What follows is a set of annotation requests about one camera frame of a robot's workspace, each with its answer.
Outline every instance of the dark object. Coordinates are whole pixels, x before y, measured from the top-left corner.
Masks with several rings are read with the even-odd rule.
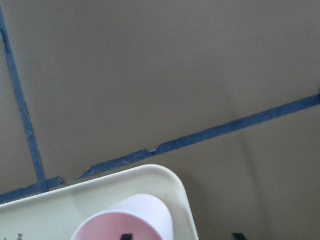
[[[121,236],[121,240],[133,240],[133,235],[132,234],[123,234]]]
[[[242,233],[233,233],[231,240],[247,240],[245,235],[243,235]]]

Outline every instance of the tape piece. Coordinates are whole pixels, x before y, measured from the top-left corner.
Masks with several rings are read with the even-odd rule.
[[[52,189],[64,184],[64,181],[60,177],[55,177],[47,180],[46,184],[49,189]],[[38,184],[31,185],[27,188],[20,188],[14,191],[10,191],[0,195],[0,205],[39,192],[41,192],[41,189]]]
[[[19,79],[19,75],[18,75],[18,70],[16,67],[15,59],[14,59],[11,45],[9,42],[8,32],[7,32],[5,19],[4,19],[4,15],[2,12],[1,6],[0,6],[0,33],[1,33],[1,38],[2,38],[3,44],[4,44],[4,52],[5,52],[6,62],[8,65],[13,89],[14,89],[15,99],[17,101],[18,108],[20,111],[24,131],[27,135],[27,141],[28,141],[30,153],[32,156],[33,165],[35,168],[35,173],[36,173],[36,177],[38,180],[38,185],[39,185],[40,191],[42,193],[45,193],[48,191],[45,171],[44,171],[43,165],[40,160],[37,141],[36,141],[35,135],[32,130],[32,124],[31,124],[31,120],[28,115],[25,97],[24,97],[24,93],[22,91],[22,87],[21,87],[21,83],[20,83],[20,79]]]
[[[308,98],[298,100],[280,107],[273,108],[255,115],[251,115],[236,121],[226,123],[221,126],[213,127],[189,136],[181,137],[176,140],[162,143],[154,150],[141,150],[129,154],[127,156],[106,161],[92,166],[82,176],[78,178],[83,179],[93,176],[98,173],[107,172],[113,169],[123,167],[127,164],[133,164],[141,160],[151,158],[160,154],[164,154],[170,151],[178,150],[193,144],[197,144],[209,139],[213,139],[219,136],[223,136],[229,133],[236,132],[241,129],[252,127],[257,124],[261,124],[273,119],[277,119],[289,114],[299,112],[314,106],[320,105],[320,94],[310,96]]]

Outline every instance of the blue painter's tape strip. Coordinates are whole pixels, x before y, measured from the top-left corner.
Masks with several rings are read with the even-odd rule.
[[[218,136],[226,135],[318,105],[320,105],[320,95],[314,95],[277,108],[273,108],[271,110],[267,110],[252,116],[229,122],[221,126],[213,127],[189,136],[165,142],[152,151],[141,150],[118,159],[113,159],[107,162],[100,163],[98,165],[94,165],[78,179],[93,176],[95,173],[103,173],[106,171],[117,169],[126,164],[132,164],[156,155],[164,154],[193,144],[197,144],[209,139],[216,138]]]
[[[64,181],[60,177],[55,177],[46,181],[49,189],[56,188],[62,185]],[[27,188],[20,188],[18,190],[10,191],[0,195],[0,204],[4,204],[16,199],[24,198],[26,196],[39,193],[40,187],[38,184],[31,185]]]
[[[42,193],[45,193],[48,191],[45,171],[44,171],[43,165],[40,160],[37,141],[36,141],[36,138],[35,138],[34,133],[32,131],[32,124],[31,124],[31,121],[30,121],[30,118],[29,118],[29,115],[27,112],[25,97],[24,97],[24,93],[22,91],[15,59],[14,59],[13,52],[12,52],[12,49],[10,46],[8,32],[7,32],[5,19],[4,19],[3,13],[2,13],[1,6],[0,6],[0,32],[1,32],[1,38],[2,38],[2,41],[4,44],[4,52],[5,52],[6,62],[8,65],[8,69],[9,69],[9,73],[10,73],[10,77],[11,77],[11,81],[12,81],[12,85],[13,85],[13,89],[14,89],[15,98],[18,103],[18,108],[19,108],[21,119],[23,122],[24,131],[27,135],[27,141],[28,141],[29,149],[31,152],[32,160],[33,160],[33,165],[35,168],[35,173],[36,173],[36,176],[38,179],[38,185],[39,185],[40,191]]]

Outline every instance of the white cup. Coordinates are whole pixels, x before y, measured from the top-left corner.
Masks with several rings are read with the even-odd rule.
[[[157,197],[137,194],[87,219],[71,240],[174,240],[173,221]]]

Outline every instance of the gray surface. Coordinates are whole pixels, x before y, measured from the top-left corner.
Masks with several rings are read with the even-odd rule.
[[[65,186],[92,165],[319,93],[319,1],[0,3],[46,177]],[[3,66],[1,193],[36,182]],[[169,167],[201,239],[318,239],[319,110],[105,175]]]
[[[37,183],[0,40],[0,194]]]
[[[48,178],[318,92],[318,1],[1,1]]]

